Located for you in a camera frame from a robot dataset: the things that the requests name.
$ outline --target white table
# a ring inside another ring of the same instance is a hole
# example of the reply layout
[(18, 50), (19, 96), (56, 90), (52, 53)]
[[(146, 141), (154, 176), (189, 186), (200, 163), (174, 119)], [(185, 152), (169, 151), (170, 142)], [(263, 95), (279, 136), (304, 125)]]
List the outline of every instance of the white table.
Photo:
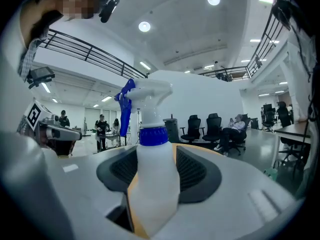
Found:
[(271, 166), (274, 166), (274, 163), (275, 163), (276, 159), (278, 158), (281, 137), (286, 138), (286, 139), (290, 139), (290, 140), (294, 140), (297, 142), (304, 141), (304, 143), (311, 144), (310, 131), (308, 129), (306, 131), (306, 136), (304, 138), (306, 124), (307, 124), (307, 122), (300, 122), (300, 123), (295, 123), (295, 124), (274, 130), (274, 133), (276, 135), (276, 139), (275, 139), (275, 149), (273, 152)]

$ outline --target black office chair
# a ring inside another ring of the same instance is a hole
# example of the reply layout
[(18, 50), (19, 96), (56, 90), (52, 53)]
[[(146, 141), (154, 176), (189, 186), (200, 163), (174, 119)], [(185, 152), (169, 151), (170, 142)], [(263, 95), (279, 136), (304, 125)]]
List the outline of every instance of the black office chair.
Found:
[(202, 137), (203, 140), (207, 142), (211, 142), (211, 144), (214, 144), (220, 139), (221, 120), (222, 120), (221, 117), (219, 117), (217, 113), (213, 113), (208, 116), (208, 118), (206, 119), (206, 124), (207, 124), (206, 135), (205, 135), (204, 127), (201, 127), (202, 133), (203, 133), (203, 137)]
[(196, 114), (190, 115), (188, 120), (188, 133), (185, 134), (185, 128), (186, 127), (180, 127), (182, 129), (183, 135), (181, 136), (181, 139), (189, 141), (189, 143), (192, 143), (195, 140), (198, 140), (200, 138), (200, 127), (201, 119), (198, 118)]
[(271, 129), (271, 127), (275, 125), (274, 119), (275, 114), (273, 113), (272, 108), (269, 108), (265, 113), (265, 121), (262, 123), (266, 127), (266, 129), (264, 129), (265, 132), (274, 132), (274, 130)]
[(231, 142), (229, 142), (229, 150), (236, 149), (239, 152), (238, 156), (241, 155), (241, 151), (239, 150), (239, 148), (242, 148), (243, 151), (246, 150), (246, 146), (241, 144), (246, 143), (245, 139), (247, 138), (247, 128), (251, 121), (250, 117), (243, 119), (243, 116), (245, 115), (242, 115), (242, 121), (245, 123), (244, 129), (240, 132), (240, 134), (234, 137), (231, 137), (230, 138)]

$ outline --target spray bottle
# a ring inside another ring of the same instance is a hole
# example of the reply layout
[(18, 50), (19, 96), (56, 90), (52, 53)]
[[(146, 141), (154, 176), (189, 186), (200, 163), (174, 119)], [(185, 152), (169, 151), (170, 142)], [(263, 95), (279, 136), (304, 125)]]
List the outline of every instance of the spray bottle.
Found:
[(180, 177), (158, 105), (170, 94), (172, 85), (151, 79), (130, 79), (114, 99), (121, 107), (120, 135), (125, 136), (131, 112), (141, 110), (140, 145), (136, 149), (138, 182), (129, 197), (149, 237), (175, 214), (180, 194)]

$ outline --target person wearing black shirt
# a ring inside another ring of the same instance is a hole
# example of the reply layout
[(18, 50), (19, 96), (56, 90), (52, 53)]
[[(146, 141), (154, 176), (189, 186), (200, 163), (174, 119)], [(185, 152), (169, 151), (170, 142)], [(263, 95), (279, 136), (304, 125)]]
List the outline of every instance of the person wearing black shirt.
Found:
[(70, 128), (70, 122), (68, 117), (66, 116), (66, 111), (61, 111), (61, 116), (59, 117), (60, 126)]
[[(96, 129), (96, 135), (105, 135), (106, 132), (110, 132), (110, 125), (105, 121), (105, 116), (103, 114), (100, 115), (100, 120), (97, 120), (95, 122), (94, 128)], [(100, 146), (100, 142), (96, 141), (96, 148), (98, 152), (106, 150), (106, 139), (102, 138), (101, 139), (102, 143), (102, 150)]]

